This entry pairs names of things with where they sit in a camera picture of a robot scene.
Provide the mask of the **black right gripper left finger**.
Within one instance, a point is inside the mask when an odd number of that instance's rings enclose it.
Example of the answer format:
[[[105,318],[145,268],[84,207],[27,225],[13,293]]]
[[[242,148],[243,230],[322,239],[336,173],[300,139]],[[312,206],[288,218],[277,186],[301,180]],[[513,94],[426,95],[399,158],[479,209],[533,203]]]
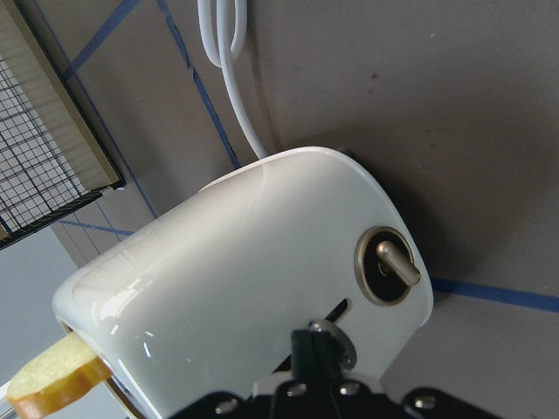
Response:
[[[271,418],[324,418],[314,373],[314,332],[292,332],[292,379],[274,391]]]

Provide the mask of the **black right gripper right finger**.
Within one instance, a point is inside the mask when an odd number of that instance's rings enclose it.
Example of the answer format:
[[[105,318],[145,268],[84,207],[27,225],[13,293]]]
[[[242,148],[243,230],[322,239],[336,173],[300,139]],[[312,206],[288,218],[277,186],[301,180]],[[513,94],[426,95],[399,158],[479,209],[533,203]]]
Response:
[[[314,373],[324,418],[349,418],[361,386],[346,373],[357,361],[355,346],[335,323],[314,324]]]

